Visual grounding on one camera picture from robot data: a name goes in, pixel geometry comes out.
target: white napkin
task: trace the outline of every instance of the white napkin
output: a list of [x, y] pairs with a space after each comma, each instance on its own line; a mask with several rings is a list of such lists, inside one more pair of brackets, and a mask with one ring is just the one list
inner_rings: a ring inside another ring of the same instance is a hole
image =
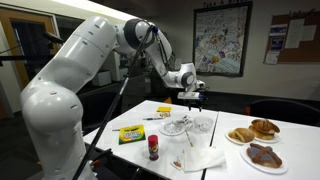
[[190, 147], [178, 157], [185, 172], [220, 166], [225, 162], [222, 149]]

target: pastry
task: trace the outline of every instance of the pastry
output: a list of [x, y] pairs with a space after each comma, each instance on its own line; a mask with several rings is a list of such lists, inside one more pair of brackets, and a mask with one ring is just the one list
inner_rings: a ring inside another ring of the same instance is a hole
[[279, 127], [268, 119], [255, 119], [251, 124], [249, 129], [255, 134], [256, 138], [259, 139], [272, 140], [274, 139], [274, 134], [280, 132]]
[[254, 139], [254, 133], [247, 128], [237, 128], [230, 132], [228, 136], [243, 143], [250, 142]]
[[279, 168], [282, 164], [282, 160], [273, 152], [270, 146], [264, 147], [259, 144], [250, 143], [250, 147], [247, 149], [247, 155], [253, 163], [262, 166]]

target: white robotic arm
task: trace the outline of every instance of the white robotic arm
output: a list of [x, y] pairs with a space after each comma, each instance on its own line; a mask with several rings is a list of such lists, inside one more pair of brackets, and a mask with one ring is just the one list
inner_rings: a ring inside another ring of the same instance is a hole
[[[192, 94], [204, 86], [196, 79], [192, 63], [182, 65], [179, 72], [166, 70], [164, 61], [171, 56], [171, 46], [155, 26], [139, 19], [120, 26], [99, 16], [87, 19], [21, 93], [23, 117], [44, 180], [72, 179], [85, 155], [83, 108], [75, 93], [94, 77], [110, 51], [136, 51], [150, 26], [154, 33], [142, 49], [152, 58], [163, 82], [171, 88], [185, 88], [179, 94], [182, 99], [202, 100], [198, 93]], [[96, 179], [88, 163], [79, 179]]]

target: chair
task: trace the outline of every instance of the chair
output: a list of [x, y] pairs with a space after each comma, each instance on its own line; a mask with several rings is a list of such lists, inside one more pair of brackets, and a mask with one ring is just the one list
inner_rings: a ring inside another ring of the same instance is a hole
[[320, 120], [319, 109], [297, 101], [284, 99], [255, 101], [248, 106], [247, 114], [311, 126], [317, 126]]
[[[83, 106], [82, 130], [86, 135], [101, 126], [102, 121], [107, 114], [117, 93], [99, 92], [89, 96], [80, 97]], [[122, 96], [117, 107], [112, 113], [111, 119], [121, 114]]]

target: plate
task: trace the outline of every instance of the plate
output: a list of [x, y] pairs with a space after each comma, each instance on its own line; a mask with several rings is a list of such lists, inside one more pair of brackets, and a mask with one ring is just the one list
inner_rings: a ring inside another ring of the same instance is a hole
[[280, 140], [279, 136], [277, 134], [274, 135], [274, 138], [271, 140], [265, 140], [265, 139], [259, 139], [259, 138], [254, 138], [256, 141], [264, 142], [264, 143], [276, 143]]
[[170, 132], [168, 132], [168, 131], [166, 131], [166, 130], [164, 129], [164, 126], [165, 126], [165, 125], [166, 125], [166, 124], [162, 124], [162, 125], [159, 127], [159, 131], [160, 131], [162, 134], [167, 135], [167, 136], [177, 136], [177, 135], [182, 134], [182, 133], [185, 131], [185, 127], [182, 126], [182, 128], [181, 128], [180, 131], [174, 132], [174, 133], [170, 133]]
[[259, 169], [260, 171], [266, 172], [266, 173], [270, 173], [270, 174], [283, 174], [285, 172], [287, 172], [288, 170], [288, 161], [285, 160], [284, 158], [280, 157], [280, 155], [278, 154], [279, 158], [282, 160], [282, 165], [279, 168], [270, 168], [270, 167], [266, 167], [266, 166], [261, 166], [260, 164], [256, 164], [253, 163], [252, 160], [250, 159], [250, 157], [247, 155], [247, 149], [250, 147], [249, 144], [243, 145], [240, 148], [240, 154], [242, 156], [242, 158], [251, 166], [253, 166], [256, 169]]
[[229, 141], [231, 141], [231, 142], [233, 142], [233, 143], [236, 143], [236, 144], [240, 144], [240, 145], [244, 145], [244, 144], [248, 144], [248, 143], [251, 143], [251, 142], [252, 142], [252, 141], [250, 141], [250, 142], [244, 143], [244, 142], [241, 142], [240, 140], [233, 139], [233, 138], [229, 137], [229, 133], [231, 133], [232, 131], [233, 131], [233, 129], [226, 132], [226, 138], [227, 138]]

